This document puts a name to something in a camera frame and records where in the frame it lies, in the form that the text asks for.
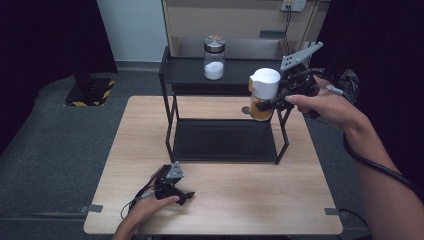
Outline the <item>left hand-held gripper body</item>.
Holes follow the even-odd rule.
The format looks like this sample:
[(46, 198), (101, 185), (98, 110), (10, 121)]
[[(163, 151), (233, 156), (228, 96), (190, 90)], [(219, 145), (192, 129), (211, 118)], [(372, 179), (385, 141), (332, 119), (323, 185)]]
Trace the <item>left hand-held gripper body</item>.
[(178, 162), (164, 164), (151, 177), (153, 189), (157, 199), (164, 199), (170, 196), (178, 196), (180, 201), (185, 200), (185, 193), (175, 187), (185, 176)]

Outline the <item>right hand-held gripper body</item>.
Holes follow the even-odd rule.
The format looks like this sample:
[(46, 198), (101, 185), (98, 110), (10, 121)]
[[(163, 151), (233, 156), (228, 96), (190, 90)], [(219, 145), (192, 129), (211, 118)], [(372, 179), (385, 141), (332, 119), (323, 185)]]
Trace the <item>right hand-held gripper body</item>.
[(309, 69), (305, 63), (322, 46), (322, 42), (317, 42), (282, 58), (280, 71), (287, 74), (289, 85), (287, 88), (282, 88), (280, 94), (286, 94), (286, 97), (290, 95), (316, 96), (318, 94), (319, 89), (313, 77), (313, 70)]

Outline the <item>amber jar with white lid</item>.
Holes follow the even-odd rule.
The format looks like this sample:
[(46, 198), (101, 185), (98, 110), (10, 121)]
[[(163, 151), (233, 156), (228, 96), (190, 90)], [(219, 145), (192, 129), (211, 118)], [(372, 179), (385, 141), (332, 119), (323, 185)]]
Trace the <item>amber jar with white lid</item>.
[(266, 121), (271, 117), (271, 110), (260, 111), (256, 104), (276, 97), (280, 78), (280, 73), (271, 68), (258, 69), (249, 77), (250, 116), (254, 120)]

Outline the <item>black metal shelf rack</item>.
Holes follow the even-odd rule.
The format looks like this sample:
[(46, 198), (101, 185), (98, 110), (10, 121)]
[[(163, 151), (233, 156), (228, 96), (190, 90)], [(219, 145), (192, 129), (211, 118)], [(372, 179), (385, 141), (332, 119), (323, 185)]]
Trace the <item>black metal shelf rack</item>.
[(175, 162), (279, 164), (289, 147), (285, 124), (290, 112), (276, 110), (255, 121), (248, 106), (248, 78), (255, 70), (277, 70), (271, 59), (228, 59), (224, 76), (209, 80), (200, 57), (173, 56), (164, 49), (159, 79), (168, 121), (165, 144)]

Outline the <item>glass jar with metal lid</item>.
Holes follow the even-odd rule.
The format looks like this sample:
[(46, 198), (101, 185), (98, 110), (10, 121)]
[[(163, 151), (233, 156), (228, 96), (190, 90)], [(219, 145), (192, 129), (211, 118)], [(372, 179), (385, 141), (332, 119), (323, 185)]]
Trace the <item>glass jar with metal lid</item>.
[(219, 35), (204, 39), (204, 75), (209, 80), (221, 79), (225, 68), (225, 40)]

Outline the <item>person's left hand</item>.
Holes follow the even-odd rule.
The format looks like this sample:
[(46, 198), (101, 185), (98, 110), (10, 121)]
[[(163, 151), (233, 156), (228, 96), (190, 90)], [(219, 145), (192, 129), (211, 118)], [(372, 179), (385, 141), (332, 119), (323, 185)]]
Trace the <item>person's left hand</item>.
[(156, 197), (148, 197), (136, 203), (130, 213), (125, 218), (125, 223), (129, 226), (131, 232), (150, 218), (157, 211), (179, 200), (178, 196), (171, 196), (158, 200)]

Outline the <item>person's right hand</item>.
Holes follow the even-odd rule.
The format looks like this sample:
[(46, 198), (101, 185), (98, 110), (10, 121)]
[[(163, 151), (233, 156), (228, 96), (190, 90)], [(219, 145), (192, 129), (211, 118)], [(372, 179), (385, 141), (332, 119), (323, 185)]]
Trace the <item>person's right hand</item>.
[(344, 131), (360, 129), (369, 124), (369, 119), (343, 95), (330, 90), (332, 83), (318, 76), (314, 76), (314, 79), (319, 87), (316, 96), (289, 95), (285, 100), (295, 105), (302, 113), (316, 111), (325, 120)]

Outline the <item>beige wooden cabinet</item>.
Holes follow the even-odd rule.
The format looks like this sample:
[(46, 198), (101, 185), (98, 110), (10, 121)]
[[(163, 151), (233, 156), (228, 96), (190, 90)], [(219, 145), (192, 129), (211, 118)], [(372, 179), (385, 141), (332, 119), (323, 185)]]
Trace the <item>beige wooden cabinet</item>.
[(201, 57), (204, 39), (219, 35), (225, 56), (281, 59), (318, 40), (331, 0), (307, 0), (302, 12), (282, 12), (283, 0), (162, 0), (173, 56)]

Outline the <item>black stand with striped base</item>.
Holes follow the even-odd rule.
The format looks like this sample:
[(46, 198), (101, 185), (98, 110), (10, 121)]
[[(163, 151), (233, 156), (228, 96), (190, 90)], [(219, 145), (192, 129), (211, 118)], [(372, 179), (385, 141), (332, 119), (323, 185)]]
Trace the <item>black stand with striped base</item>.
[(71, 64), (75, 84), (65, 99), (66, 106), (102, 106), (110, 95), (115, 81), (106, 77), (92, 77), (78, 62)]

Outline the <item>white wall socket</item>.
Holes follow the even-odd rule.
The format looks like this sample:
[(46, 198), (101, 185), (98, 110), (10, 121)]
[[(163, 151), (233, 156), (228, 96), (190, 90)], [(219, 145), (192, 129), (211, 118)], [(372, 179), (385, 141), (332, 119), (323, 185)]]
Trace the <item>white wall socket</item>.
[(302, 12), (306, 6), (307, 0), (283, 0), (281, 5), (282, 12)]

